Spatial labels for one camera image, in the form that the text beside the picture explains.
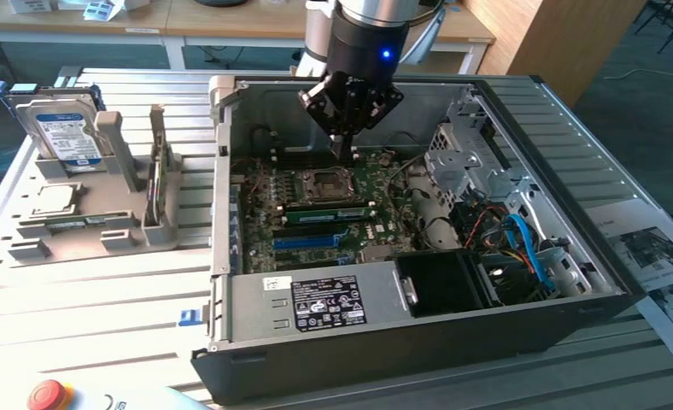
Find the table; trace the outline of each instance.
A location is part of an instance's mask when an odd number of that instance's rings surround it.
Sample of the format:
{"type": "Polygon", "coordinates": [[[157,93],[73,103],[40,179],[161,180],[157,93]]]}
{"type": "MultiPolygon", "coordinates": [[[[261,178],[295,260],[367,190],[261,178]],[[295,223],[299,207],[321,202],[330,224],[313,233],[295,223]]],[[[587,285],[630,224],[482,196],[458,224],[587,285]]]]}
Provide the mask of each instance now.
{"type": "MultiPolygon", "coordinates": [[[[471,12],[449,7],[433,51],[466,53],[458,73],[475,73],[486,47],[494,36],[471,12]]],[[[422,26],[411,30],[413,37],[422,26]]],[[[214,9],[193,0],[173,0],[169,13],[169,56],[175,56],[186,45],[231,45],[251,47],[303,47],[306,9],[303,1],[290,0],[283,6],[251,0],[233,8],[214,9]]],[[[174,68],[185,68],[185,60],[174,68]]]]}
{"type": "Polygon", "coordinates": [[[0,0],[0,41],[162,45],[170,4],[171,0],[153,0],[149,6],[101,22],[83,20],[81,10],[16,15],[7,0],[0,0]]]}
{"type": "MultiPolygon", "coordinates": [[[[465,53],[458,73],[475,73],[494,36],[470,11],[453,6],[434,51],[465,53]]],[[[110,22],[85,21],[81,11],[15,15],[0,0],[0,41],[36,43],[157,44],[167,50],[169,66],[183,70],[186,45],[302,48],[306,31],[303,0],[274,5],[250,0],[213,8],[194,0],[153,0],[110,22]]]]}
{"type": "MultiPolygon", "coordinates": [[[[185,157],[179,193],[181,249],[0,275],[0,365],[51,378],[167,385],[211,404],[182,351],[181,309],[209,296],[215,136],[207,81],[233,72],[87,68],[106,105],[123,115],[135,153],[150,149],[149,104],[165,103],[167,136],[185,157]]],[[[585,207],[634,196],[653,199],[598,145],[545,84],[526,76],[483,77],[585,207]]],[[[0,186],[0,237],[10,230],[30,177],[30,139],[0,186]]],[[[542,354],[262,401],[243,408],[429,410],[673,408],[673,355],[633,308],[577,331],[542,354]]]]}

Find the slotted metal worktable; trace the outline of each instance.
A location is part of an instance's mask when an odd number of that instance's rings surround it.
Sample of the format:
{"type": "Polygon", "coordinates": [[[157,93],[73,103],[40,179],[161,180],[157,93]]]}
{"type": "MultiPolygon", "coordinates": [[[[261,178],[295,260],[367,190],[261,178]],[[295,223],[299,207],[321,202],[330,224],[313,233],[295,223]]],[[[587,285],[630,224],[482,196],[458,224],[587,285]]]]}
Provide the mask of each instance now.
{"type": "MultiPolygon", "coordinates": [[[[169,141],[185,157],[182,245],[157,254],[70,262],[66,269],[0,273],[0,363],[63,380],[167,385],[211,404],[189,360],[177,357],[175,322],[181,309],[206,302],[210,289],[215,135],[207,81],[215,73],[85,69],[77,79],[78,85],[95,82],[107,108],[122,112],[135,153],[149,152],[150,104],[166,105],[169,141]]],[[[486,79],[585,207],[634,196],[649,200],[542,84],[529,77],[486,79]]],[[[0,242],[23,196],[39,183],[28,161],[34,151],[27,139],[0,187],[0,242]]],[[[673,355],[631,309],[543,354],[246,407],[294,403],[329,409],[666,409],[673,408],[673,355]]]]}

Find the motherboard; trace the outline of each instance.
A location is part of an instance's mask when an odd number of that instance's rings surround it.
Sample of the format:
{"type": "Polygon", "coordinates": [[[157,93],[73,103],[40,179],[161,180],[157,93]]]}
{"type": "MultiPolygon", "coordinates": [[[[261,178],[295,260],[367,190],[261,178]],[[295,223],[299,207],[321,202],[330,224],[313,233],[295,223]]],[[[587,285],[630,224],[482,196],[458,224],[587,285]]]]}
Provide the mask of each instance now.
{"type": "Polygon", "coordinates": [[[394,152],[361,152],[347,164],[319,159],[234,159],[241,184],[243,273],[385,261],[413,251],[402,214],[410,198],[387,198],[399,171],[394,152]],[[327,167],[311,167],[326,164],[327,167]]]}

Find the hard disk drive label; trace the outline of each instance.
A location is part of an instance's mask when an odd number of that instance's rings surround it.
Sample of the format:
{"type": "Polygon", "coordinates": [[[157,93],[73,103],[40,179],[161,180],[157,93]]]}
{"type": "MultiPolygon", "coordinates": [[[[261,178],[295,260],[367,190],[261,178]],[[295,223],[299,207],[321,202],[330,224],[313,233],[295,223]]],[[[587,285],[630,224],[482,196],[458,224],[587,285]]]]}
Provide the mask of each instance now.
{"type": "Polygon", "coordinates": [[[291,282],[291,295],[299,331],[367,323],[357,276],[291,282]]]}
{"type": "Polygon", "coordinates": [[[39,114],[35,116],[48,145],[59,160],[74,166],[101,162],[94,137],[86,133],[86,120],[81,114],[39,114]]]}

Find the blue sticker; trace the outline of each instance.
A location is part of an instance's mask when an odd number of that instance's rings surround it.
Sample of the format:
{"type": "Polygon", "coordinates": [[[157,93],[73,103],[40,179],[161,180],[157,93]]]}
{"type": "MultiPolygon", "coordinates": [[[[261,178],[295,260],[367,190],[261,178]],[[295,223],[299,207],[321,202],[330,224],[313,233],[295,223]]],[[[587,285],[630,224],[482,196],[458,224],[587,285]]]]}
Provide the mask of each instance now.
{"type": "Polygon", "coordinates": [[[202,311],[199,309],[186,309],[179,313],[178,325],[194,326],[202,323],[205,322],[202,321],[202,311]]]}
{"type": "Polygon", "coordinates": [[[81,121],[83,120],[83,115],[81,114],[39,114],[35,118],[42,122],[54,121],[81,121]]]}

